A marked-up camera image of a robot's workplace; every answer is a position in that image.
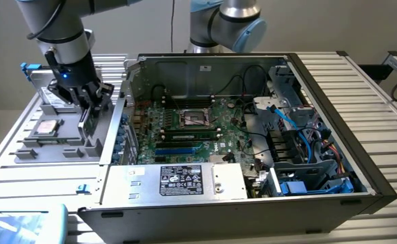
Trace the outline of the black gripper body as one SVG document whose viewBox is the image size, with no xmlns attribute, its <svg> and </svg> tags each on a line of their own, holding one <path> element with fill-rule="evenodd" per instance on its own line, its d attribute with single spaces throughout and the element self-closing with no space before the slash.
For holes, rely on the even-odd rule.
<svg viewBox="0 0 397 244">
<path fill-rule="evenodd" d="M 81 87 L 90 82 L 99 82 L 91 53 L 76 62 L 62 64 L 54 53 L 47 53 L 47 62 L 60 87 Z"/>
</svg>

